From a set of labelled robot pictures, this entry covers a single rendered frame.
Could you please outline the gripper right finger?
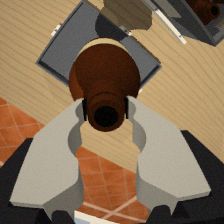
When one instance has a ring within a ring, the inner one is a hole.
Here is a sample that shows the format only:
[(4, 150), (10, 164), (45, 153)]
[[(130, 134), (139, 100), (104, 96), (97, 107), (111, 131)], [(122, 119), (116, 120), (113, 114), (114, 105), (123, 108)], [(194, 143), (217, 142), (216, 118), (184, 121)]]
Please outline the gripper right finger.
[(132, 96), (124, 101), (126, 119), (133, 124), (132, 141), (140, 150), (136, 197), (149, 215), (164, 204), (172, 219), (224, 224), (224, 163), (188, 130)]

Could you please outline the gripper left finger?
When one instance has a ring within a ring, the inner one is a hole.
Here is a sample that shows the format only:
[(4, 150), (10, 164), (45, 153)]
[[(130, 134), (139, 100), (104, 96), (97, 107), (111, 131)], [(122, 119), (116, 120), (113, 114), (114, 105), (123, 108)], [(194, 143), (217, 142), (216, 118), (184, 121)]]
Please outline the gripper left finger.
[[(26, 138), (0, 168), (0, 224), (51, 224), (51, 214), (75, 210), (84, 202), (76, 152), (87, 121), (80, 98), (32, 138)], [(73, 213), (74, 212), (74, 213)]]

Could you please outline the grey shallow tray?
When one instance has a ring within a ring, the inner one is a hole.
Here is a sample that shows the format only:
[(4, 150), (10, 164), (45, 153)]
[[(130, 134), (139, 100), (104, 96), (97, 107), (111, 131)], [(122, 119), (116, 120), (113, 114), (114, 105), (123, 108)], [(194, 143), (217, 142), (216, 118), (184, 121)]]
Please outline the grey shallow tray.
[(137, 42), (84, 0), (66, 18), (35, 64), (69, 87), (69, 73), (78, 53), (98, 37), (110, 37), (125, 46), (139, 69), (140, 90), (162, 68)]

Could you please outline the grey plastic crate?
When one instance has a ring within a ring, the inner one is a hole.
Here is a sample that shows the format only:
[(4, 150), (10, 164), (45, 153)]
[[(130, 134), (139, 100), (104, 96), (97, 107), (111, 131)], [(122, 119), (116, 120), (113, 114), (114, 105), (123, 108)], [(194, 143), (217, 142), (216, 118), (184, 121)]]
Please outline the grey plastic crate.
[(150, 1), (164, 14), (181, 35), (214, 47), (224, 39), (224, 24), (221, 27), (215, 27), (224, 19), (224, 4), (217, 4), (221, 11), (219, 17), (204, 26), (185, 0)]

